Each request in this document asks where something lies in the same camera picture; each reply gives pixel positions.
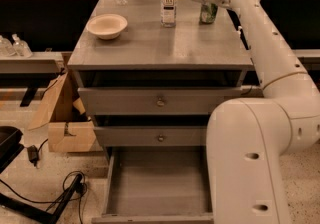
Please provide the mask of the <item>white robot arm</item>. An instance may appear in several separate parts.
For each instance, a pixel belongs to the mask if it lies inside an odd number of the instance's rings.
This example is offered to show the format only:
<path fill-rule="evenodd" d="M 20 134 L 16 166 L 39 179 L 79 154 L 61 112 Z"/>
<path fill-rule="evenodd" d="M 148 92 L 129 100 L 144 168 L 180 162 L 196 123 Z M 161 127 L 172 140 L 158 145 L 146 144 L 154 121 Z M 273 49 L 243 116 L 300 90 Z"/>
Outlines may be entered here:
<path fill-rule="evenodd" d="M 319 139 L 320 93 L 260 0 L 193 0 L 233 11 L 262 89 L 220 104 L 207 126 L 214 224 L 291 224 L 279 158 Z"/>

